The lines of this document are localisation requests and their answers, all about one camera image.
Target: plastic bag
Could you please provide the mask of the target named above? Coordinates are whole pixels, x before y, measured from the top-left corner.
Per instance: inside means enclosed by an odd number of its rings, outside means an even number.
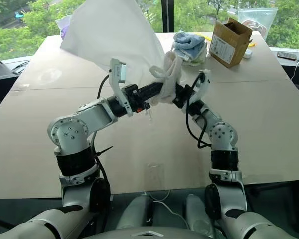
[[[163,48],[135,0],[86,0],[74,11],[61,48],[108,71],[111,58],[126,63],[126,84],[155,80]]]
[[[248,8],[238,10],[238,21],[258,31],[266,40],[269,29],[274,22],[278,8]]]
[[[70,25],[71,18],[72,18],[72,15],[67,15],[64,18],[61,18],[61,19],[58,19],[55,21],[55,23],[58,25],[58,28],[60,29],[60,36],[62,39],[65,38],[65,34]]]

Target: dark floor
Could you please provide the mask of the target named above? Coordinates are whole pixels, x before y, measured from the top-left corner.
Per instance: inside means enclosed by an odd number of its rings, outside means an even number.
[[[113,230],[130,201],[142,193],[115,195],[111,205],[106,231]],[[166,192],[154,192],[153,196],[163,198]],[[195,194],[204,199],[203,189],[172,190],[170,196],[164,201],[170,208],[182,214],[182,206],[188,194]],[[278,188],[261,192],[258,197],[251,196],[254,210],[262,214],[269,221],[283,228],[292,236],[299,238],[299,233],[295,233],[288,223],[289,216],[286,214],[286,201],[289,191],[286,188]],[[19,224],[39,214],[40,212],[61,206],[59,199],[15,199],[0,200],[0,219],[13,224]],[[181,218],[172,215],[163,205],[155,204],[153,226],[171,226],[185,228]]]

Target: printed label on box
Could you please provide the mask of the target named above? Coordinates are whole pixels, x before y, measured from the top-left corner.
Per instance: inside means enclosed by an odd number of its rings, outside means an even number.
[[[235,53],[235,48],[218,36],[214,35],[209,51],[214,53],[224,62],[230,64]]]

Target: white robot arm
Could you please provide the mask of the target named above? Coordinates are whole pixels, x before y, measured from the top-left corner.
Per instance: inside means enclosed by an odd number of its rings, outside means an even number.
[[[110,186],[107,180],[99,176],[99,165],[88,137],[117,122],[123,115],[132,116],[134,112],[148,109],[150,105],[147,101],[159,94],[163,86],[163,83],[155,82],[140,89],[137,85],[120,89],[119,82],[124,81],[124,68],[124,63],[115,59],[111,61],[110,85],[114,96],[84,104],[75,113],[56,118],[48,127],[48,135],[56,145],[54,153],[61,171],[59,178],[63,207],[39,214],[1,234],[0,239],[74,239],[95,214],[106,208]],[[210,146],[212,150],[212,168],[209,171],[212,184],[205,191],[207,214],[221,225],[229,239],[294,239],[261,215],[247,212],[235,147],[237,133],[201,100],[209,82],[210,72],[202,71],[192,87],[176,84],[176,97],[173,100],[186,113],[186,120],[191,115],[202,129],[200,137],[190,132],[198,147]],[[211,144],[202,141],[204,133],[208,134]],[[142,235],[135,230],[131,229],[134,234],[129,235]],[[126,230],[114,233],[111,238],[120,238],[126,233]],[[197,235],[181,235],[180,232],[178,235],[180,238],[197,238]],[[100,234],[93,238],[103,237]]]

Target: table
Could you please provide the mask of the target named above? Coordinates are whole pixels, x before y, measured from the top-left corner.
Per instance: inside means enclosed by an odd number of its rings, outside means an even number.
[[[158,33],[165,51],[173,33]],[[262,37],[253,35],[253,57],[227,69],[208,57],[213,72],[204,97],[239,134],[239,167],[245,184],[299,180],[299,92]],[[59,169],[46,129],[55,117],[74,112],[96,97],[106,72],[46,38],[0,106],[0,198],[60,197]],[[184,83],[199,68],[184,67]],[[102,96],[112,95],[106,84]],[[210,183],[210,150],[188,134],[175,106],[152,108],[97,134],[113,194],[203,187]],[[200,129],[190,122],[196,135]]]

